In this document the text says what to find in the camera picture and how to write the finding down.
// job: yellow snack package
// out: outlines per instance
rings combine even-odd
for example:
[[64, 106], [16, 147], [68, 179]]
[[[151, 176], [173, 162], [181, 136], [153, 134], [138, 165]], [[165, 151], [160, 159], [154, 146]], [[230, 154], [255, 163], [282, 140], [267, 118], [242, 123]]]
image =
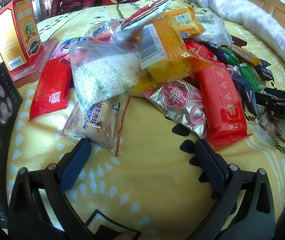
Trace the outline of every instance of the yellow snack package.
[[142, 28], [139, 80], [133, 93], [158, 87], [212, 64], [187, 52], [174, 18], [148, 22]]
[[195, 17], [195, 10], [191, 7], [165, 12], [156, 20], [175, 18], [183, 39], [202, 34], [205, 29]]

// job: orange plastic package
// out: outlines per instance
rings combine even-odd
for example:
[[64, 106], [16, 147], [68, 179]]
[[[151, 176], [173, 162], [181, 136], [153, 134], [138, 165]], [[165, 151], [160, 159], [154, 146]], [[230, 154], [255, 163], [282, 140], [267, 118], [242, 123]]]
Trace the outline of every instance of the orange plastic package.
[[212, 63], [187, 51], [177, 21], [171, 18], [153, 20], [142, 28], [140, 65], [133, 93], [187, 77]]

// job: red plastic wrapper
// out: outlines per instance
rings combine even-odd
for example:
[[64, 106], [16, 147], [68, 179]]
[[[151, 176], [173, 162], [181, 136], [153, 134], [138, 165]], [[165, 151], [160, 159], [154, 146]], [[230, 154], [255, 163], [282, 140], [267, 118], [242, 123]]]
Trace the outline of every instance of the red plastic wrapper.
[[31, 103], [29, 120], [67, 108], [71, 67], [66, 56], [47, 62]]
[[187, 39], [185, 40], [185, 47], [187, 50], [198, 54], [202, 58], [208, 60], [209, 62], [213, 63], [213, 65], [225, 67], [225, 64], [222, 63], [220, 60], [217, 59], [217, 56], [212, 53], [207, 47], [203, 44], [199, 44], [198, 42]]
[[207, 114], [209, 142], [215, 147], [233, 144], [247, 136], [247, 124], [236, 87], [225, 67], [197, 72]]

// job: yellow bed sheet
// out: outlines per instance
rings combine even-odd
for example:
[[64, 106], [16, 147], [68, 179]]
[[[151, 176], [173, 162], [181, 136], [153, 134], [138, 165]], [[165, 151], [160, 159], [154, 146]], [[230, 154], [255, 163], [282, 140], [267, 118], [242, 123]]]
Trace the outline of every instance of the yellow bed sheet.
[[[89, 27], [108, 18], [124, 18], [150, 4], [143, 0], [131, 4], [88, 8], [50, 18], [38, 24], [41, 39], [66, 39], [85, 35]], [[190, 4], [174, 0], [173, 5]], [[225, 22], [231, 34], [248, 42], [247, 50], [270, 62], [275, 82], [265, 86], [285, 89], [285, 64], [263, 41], [242, 26]], [[7, 163], [7, 193], [10, 199], [16, 174], [21, 167], [30, 171], [57, 163], [76, 144], [60, 132], [76, 103], [70, 91], [68, 108], [45, 114], [28, 122], [37, 82], [19, 89], [24, 101], [19, 110], [10, 143]], [[254, 116], [243, 103], [251, 137], [229, 147], [215, 148], [227, 163], [242, 170], [267, 171], [273, 192], [276, 218], [285, 206], [285, 120], [277, 128], [277, 146], [271, 146], [256, 133]], [[174, 134], [176, 125], [144, 98], [132, 97], [124, 122], [124, 138], [119, 157], [93, 145], [92, 155], [82, 169], [68, 197], [71, 205], [95, 233], [100, 225], [122, 232], [127, 227], [141, 232], [141, 240], [185, 239], [213, 206], [212, 188], [200, 182], [200, 167], [188, 161], [192, 155], [179, 149], [185, 140], [196, 136]], [[238, 199], [237, 208], [242, 196]], [[53, 224], [61, 229], [44, 198]]]

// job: silver foil package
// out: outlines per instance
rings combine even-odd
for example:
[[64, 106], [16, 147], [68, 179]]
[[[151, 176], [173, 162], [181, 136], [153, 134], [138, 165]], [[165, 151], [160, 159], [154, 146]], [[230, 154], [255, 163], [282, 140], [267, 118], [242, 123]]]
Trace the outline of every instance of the silver foil package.
[[148, 89], [144, 96], [166, 117], [181, 123], [202, 139], [208, 137], [208, 125], [201, 91], [184, 80]]

